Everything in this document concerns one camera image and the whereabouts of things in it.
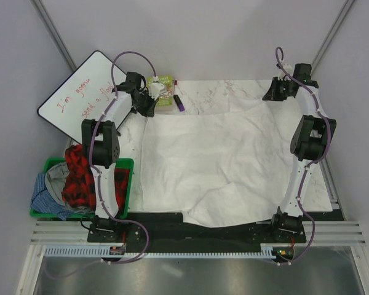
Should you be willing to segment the white long sleeve shirt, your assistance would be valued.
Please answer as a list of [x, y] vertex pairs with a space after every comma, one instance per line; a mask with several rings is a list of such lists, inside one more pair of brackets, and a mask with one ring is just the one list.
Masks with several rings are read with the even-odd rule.
[[226, 227], [270, 219], [291, 166], [268, 105], [242, 112], [158, 115], [146, 123], [143, 208], [187, 223]]

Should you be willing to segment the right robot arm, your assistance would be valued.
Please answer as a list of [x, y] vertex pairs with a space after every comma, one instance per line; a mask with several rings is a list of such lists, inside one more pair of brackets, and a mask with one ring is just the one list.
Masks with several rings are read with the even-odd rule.
[[321, 107], [317, 98], [319, 86], [311, 79], [310, 64], [299, 63], [292, 68], [278, 61], [277, 67], [280, 74], [272, 79], [263, 100], [276, 102], [293, 97], [302, 113], [290, 143], [293, 169], [288, 188], [269, 226], [271, 238], [283, 242], [291, 235], [304, 235], [303, 216], [309, 214], [303, 208], [303, 200], [313, 170], [328, 153], [336, 120], [328, 118]]

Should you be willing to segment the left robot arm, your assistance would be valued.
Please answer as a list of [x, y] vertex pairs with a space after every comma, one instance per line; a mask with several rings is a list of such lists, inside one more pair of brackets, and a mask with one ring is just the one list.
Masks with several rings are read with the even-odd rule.
[[89, 243], [113, 243], [121, 240], [120, 207], [116, 199], [114, 172], [120, 146], [117, 127], [131, 113], [154, 117], [159, 88], [149, 94], [146, 79], [136, 72], [128, 72], [119, 85], [114, 84], [113, 101], [98, 120], [85, 119], [81, 124], [82, 151], [88, 159], [95, 183], [95, 217], [89, 227]]

